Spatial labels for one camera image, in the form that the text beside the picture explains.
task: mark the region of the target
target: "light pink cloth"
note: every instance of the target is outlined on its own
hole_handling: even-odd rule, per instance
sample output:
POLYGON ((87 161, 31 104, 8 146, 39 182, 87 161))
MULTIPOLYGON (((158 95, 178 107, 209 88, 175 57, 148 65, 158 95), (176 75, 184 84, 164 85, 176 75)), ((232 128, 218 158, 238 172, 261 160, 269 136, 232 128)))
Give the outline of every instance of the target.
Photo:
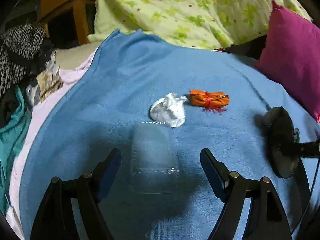
POLYGON ((29 126, 26 140, 22 147, 22 150, 17 158, 13 162, 13 168, 10 179, 9 196, 11 207, 7 211, 6 220, 10 224, 11 228, 15 231, 20 239, 24 239, 20 222, 20 209, 19 209, 19 190, 22 172, 26 163, 29 150, 32 143, 41 128, 43 122, 59 102, 59 100, 68 92, 68 90, 77 83, 78 80, 88 70, 93 60, 93 56, 96 50, 78 67, 76 70, 62 70, 60 69, 59 75, 64 82, 63 87, 51 94, 44 102, 36 105, 32 110, 32 118, 29 126))

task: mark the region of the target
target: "pile of clothes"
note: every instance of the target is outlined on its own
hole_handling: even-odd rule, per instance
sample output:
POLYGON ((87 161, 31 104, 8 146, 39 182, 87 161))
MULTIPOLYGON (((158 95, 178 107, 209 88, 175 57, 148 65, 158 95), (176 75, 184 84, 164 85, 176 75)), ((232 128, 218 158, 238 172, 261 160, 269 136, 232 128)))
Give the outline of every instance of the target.
POLYGON ((0 34, 0 211, 9 208, 13 160, 20 153, 34 105, 63 83, 45 31, 33 24, 0 34))

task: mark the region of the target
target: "transparent plastic container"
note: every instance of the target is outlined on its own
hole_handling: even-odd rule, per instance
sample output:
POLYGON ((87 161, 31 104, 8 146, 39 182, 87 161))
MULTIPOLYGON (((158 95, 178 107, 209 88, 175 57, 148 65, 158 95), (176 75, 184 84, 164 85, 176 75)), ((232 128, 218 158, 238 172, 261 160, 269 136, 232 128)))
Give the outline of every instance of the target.
POLYGON ((135 125, 131 150, 134 192, 166 194, 176 188, 180 171, 171 129, 159 123, 135 125))

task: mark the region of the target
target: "magenta cushion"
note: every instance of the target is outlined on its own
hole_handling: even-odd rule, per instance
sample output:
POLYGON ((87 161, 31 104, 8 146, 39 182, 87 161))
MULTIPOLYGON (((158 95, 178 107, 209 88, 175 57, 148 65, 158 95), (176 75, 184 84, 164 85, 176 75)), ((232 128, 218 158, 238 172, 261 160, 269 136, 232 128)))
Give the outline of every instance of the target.
POLYGON ((272 1, 266 47, 255 67, 320 120, 320 30, 272 1))

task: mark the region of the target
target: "orange fabric object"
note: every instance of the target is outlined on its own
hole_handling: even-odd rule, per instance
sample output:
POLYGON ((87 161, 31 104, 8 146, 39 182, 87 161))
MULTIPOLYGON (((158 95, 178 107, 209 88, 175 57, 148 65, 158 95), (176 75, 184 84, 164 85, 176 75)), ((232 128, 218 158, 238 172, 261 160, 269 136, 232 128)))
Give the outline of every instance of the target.
POLYGON ((229 96, 223 92, 208 93, 197 89, 190 90, 190 100, 193 106, 217 109, 228 105, 229 99, 229 96))

